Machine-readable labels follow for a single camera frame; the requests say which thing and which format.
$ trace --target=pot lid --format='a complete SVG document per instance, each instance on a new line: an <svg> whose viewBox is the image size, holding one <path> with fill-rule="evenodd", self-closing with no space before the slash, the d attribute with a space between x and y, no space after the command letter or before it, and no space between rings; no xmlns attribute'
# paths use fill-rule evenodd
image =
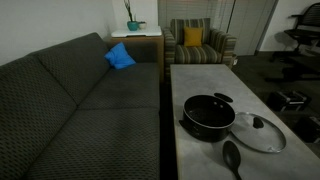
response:
<svg viewBox="0 0 320 180"><path fill-rule="evenodd" d="M278 153L286 146L286 138L281 130L255 114L236 113L231 131L242 143L260 152Z"/></svg>

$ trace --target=armchair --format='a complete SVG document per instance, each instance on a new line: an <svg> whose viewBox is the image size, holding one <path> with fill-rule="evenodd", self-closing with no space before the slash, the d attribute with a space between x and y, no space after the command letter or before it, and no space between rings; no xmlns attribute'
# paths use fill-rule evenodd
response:
<svg viewBox="0 0 320 180"><path fill-rule="evenodd" d="M202 46L185 47L184 27L201 27ZM172 19L170 28L163 29L165 80L170 81L171 64L233 64L236 38L217 29L210 29L210 18Z"/></svg>

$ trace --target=coffee table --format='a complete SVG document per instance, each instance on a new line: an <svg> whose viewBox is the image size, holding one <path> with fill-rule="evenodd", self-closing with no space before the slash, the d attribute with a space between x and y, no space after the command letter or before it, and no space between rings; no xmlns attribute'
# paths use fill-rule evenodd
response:
<svg viewBox="0 0 320 180"><path fill-rule="evenodd" d="M222 158L222 146L233 141L241 153L242 179L319 179L320 159L225 65L172 65L172 103L179 179L235 179ZM261 153L243 145L232 134L203 142L179 124L184 102L191 96L223 93L233 99L235 112L251 112L275 124L287 145L280 153Z"/></svg>

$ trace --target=dark gray couch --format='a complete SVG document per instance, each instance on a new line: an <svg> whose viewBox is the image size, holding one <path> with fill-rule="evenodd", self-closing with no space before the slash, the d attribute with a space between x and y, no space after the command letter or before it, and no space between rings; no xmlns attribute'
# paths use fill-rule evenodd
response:
<svg viewBox="0 0 320 180"><path fill-rule="evenodd" d="M0 179L159 179L156 44L125 45L121 70L96 33L0 67Z"/></svg>

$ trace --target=side table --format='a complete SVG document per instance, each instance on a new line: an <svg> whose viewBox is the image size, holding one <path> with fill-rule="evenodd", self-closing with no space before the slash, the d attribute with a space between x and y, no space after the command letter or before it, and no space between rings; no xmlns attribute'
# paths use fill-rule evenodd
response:
<svg viewBox="0 0 320 180"><path fill-rule="evenodd" d="M156 35L152 35L152 33L150 34L150 29L148 31L147 30L138 30L135 33L137 35L134 35L132 32L130 32L128 30L127 34L126 31L124 30L118 30L112 33L112 36L114 34L117 34L117 32L121 32L122 34L124 34L124 37L120 37L120 36L113 36L111 38L112 42L126 42L126 41L153 41L156 42L157 44L157 61L158 61L158 65L159 65L159 71L160 71L160 82L163 83L164 82L164 37L163 34L161 32L160 27L158 28L153 28L151 29L152 31L154 31L154 34Z"/></svg>

